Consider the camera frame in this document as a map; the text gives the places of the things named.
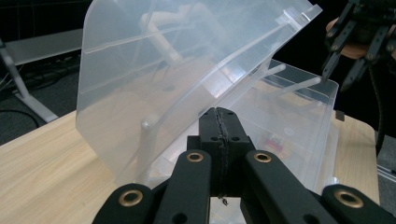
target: table surface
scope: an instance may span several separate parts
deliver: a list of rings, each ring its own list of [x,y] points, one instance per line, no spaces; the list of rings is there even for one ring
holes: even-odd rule
[[[76,130],[76,112],[0,147],[0,223],[92,223],[113,175]],[[334,176],[379,203],[375,132],[345,117]]]

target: transparent plastic box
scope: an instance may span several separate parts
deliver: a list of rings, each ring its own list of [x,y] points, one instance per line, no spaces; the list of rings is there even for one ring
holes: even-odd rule
[[[198,118],[226,107],[257,149],[282,148],[279,157],[314,189],[337,86],[272,57],[320,11],[306,0],[94,0],[77,129],[118,185],[155,187]]]

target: plastic container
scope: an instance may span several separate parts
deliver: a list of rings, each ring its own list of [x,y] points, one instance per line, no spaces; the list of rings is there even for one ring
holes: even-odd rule
[[[153,188],[172,174],[198,118],[226,107],[257,149],[277,150],[315,189],[332,176],[332,151],[323,158],[337,86],[271,58],[320,11],[306,0],[94,0],[77,129],[118,185]],[[233,218],[217,203],[212,221]]]
[[[320,11],[305,0],[95,0],[84,23],[77,129],[118,184],[136,181],[209,107],[260,79]]]

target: clear plastic lid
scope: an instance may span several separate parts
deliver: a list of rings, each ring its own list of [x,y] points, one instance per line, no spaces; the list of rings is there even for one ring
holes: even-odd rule
[[[77,128],[119,183],[133,182],[320,11],[306,0],[94,0]]]

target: brass insert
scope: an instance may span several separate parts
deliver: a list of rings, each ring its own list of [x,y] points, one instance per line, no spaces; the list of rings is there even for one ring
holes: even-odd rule
[[[346,206],[353,208],[363,207],[363,201],[355,194],[343,189],[339,189],[334,193],[335,198]]]
[[[256,159],[256,161],[259,161],[259,162],[270,162],[271,161],[271,157],[265,153],[262,153],[262,152],[256,153],[254,155],[254,159]]]
[[[204,159],[204,156],[201,153],[192,152],[189,155],[187,155],[188,161],[198,162],[198,161],[202,161],[203,159]]]
[[[126,197],[130,194],[134,194],[134,198],[132,200],[126,199]],[[143,193],[137,189],[131,189],[123,192],[119,198],[119,203],[124,207],[131,207],[139,204],[143,199]]]

